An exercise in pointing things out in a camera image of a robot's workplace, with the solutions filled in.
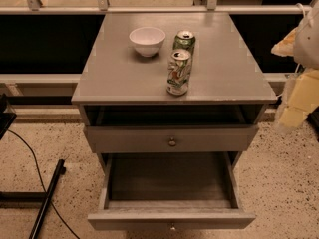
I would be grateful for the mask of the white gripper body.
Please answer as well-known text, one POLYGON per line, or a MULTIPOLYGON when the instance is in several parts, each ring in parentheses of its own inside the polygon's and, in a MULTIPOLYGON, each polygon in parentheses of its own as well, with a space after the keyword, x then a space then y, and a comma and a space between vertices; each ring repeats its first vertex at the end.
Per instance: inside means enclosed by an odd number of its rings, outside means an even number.
POLYGON ((275 114, 275 128, 290 133, 302 126, 319 107, 319 70, 307 68, 290 77, 284 87, 282 102, 275 114))

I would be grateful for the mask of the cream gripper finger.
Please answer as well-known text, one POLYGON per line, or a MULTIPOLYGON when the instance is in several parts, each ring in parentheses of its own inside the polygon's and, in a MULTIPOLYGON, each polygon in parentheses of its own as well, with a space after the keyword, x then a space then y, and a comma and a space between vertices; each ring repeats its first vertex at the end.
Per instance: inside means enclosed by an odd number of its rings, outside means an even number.
POLYGON ((273 46, 271 53, 280 57, 293 57, 295 36, 296 30, 293 29, 280 42, 273 46))

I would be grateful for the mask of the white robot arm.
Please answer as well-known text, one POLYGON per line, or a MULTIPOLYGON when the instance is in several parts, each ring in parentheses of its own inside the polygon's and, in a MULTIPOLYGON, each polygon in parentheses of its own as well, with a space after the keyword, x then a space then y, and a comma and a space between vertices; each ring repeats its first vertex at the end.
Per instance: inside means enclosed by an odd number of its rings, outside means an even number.
POLYGON ((273 46, 271 53, 292 57, 302 73, 295 72, 285 83, 275 127, 282 133, 299 128, 319 107, 319 6, 303 13, 299 25, 273 46))

